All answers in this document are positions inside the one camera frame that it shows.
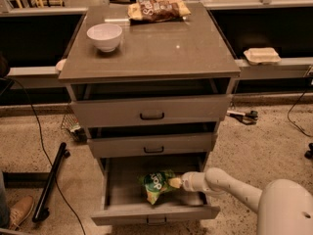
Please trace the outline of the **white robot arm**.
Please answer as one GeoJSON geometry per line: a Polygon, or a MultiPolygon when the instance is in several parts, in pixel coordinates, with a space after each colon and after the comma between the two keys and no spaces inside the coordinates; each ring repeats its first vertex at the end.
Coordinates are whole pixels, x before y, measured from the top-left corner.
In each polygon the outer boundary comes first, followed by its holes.
{"type": "Polygon", "coordinates": [[[313,196],[291,180],[277,179],[261,190],[211,167],[175,176],[169,184],[214,197],[229,193],[257,214],[257,235],[313,235],[313,196]]]}

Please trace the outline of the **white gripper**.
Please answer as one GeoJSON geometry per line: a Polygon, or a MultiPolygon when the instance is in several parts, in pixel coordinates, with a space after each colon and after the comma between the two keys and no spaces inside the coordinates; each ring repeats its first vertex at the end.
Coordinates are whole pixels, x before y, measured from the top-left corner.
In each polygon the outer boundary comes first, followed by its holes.
{"type": "Polygon", "coordinates": [[[168,184],[176,189],[183,187],[188,192],[197,192],[197,175],[196,171],[186,172],[182,177],[174,177],[168,180],[168,184]]]}

